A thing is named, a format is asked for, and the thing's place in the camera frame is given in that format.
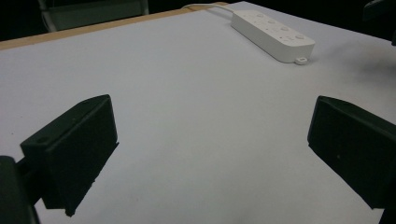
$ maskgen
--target white power strip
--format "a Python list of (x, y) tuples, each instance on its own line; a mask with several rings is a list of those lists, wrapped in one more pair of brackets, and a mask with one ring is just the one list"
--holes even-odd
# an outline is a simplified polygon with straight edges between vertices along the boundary
[(315, 41), (254, 10), (233, 12), (231, 26), (282, 63), (306, 64)]

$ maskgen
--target dark floor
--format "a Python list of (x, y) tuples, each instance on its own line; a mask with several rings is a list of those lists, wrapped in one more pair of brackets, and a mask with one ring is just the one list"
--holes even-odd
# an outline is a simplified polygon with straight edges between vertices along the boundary
[[(92, 0), (56, 0), (56, 4), (71, 4)], [(181, 8), (190, 3), (209, 3), (213, 1), (153, 1), (148, 0), (150, 13)], [(362, 9), (369, 0), (251, 0), (251, 3), (269, 7), (311, 21), (319, 21), (348, 30), (391, 40), (396, 30), (395, 8), (371, 21), (362, 21)], [(0, 3), (0, 41), (40, 35), (46, 33), (36, 0), (12, 0)]]

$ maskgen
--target white table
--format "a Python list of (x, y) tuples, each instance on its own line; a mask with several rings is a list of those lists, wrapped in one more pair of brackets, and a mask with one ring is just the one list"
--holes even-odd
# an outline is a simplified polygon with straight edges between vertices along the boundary
[(319, 95), (396, 123), (388, 41), (246, 2), (316, 40), (279, 63), (209, 9), (0, 51), (0, 154), (76, 103), (108, 93), (120, 145), (76, 214), (50, 223), (378, 223), (308, 147)]

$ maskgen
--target wooden table edge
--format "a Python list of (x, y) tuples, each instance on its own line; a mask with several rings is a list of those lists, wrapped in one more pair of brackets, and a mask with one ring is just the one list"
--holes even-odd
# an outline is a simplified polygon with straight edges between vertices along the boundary
[[(228, 5), (228, 3), (225, 3), (225, 2), (217, 2), (215, 4), (222, 5), (222, 6)], [(181, 15), (181, 14), (185, 14), (185, 13), (189, 13), (189, 12), (193, 12), (193, 11), (197, 11), (197, 10), (204, 10), (207, 8), (208, 7), (181, 8), (181, 9), (175, 9), (175, 10), (170, 10), (170, 11), (165, 11), (165, 12), (160, 12), (160, 13), (155, 13), (155, 14), (148, 14), (148, 15), (140, 16), (140, 17), (133, 17), (133, 18), (119, 20), (119, 21), (109, 21), (109, 22), (99, 23), (99, 24), (90, 25), (90, 26), (83, 26), (83, 27), (79, 27), (79, 28), (75, 28), (75, 29), (63, 30), (63, 31), (48, 33), (48, 34), (43, 34), (43, 35), (26, 36), (23, 38), (12, 39), (12, 40), (0, 42), (0, 50), (13, 49), (13, 48), (22, 47), (22, 46), (38, 44), (38, 43), (42, 43), (42, 42), (46, 42), (46, 41), (62, 39), (62, 38), (66, 38), (69, 36), (87, 34), (90, 32), (105, 30), (105, 29), (118, 27), (118, 26), (122, 26), (122, 25), (126, 25), (126, 24), (137, 23), (137, 22), (141, 22), (141, 21), (151, 21), (151, 20), (156, 20), (156, 19), (160, 19), (160, 18)]]

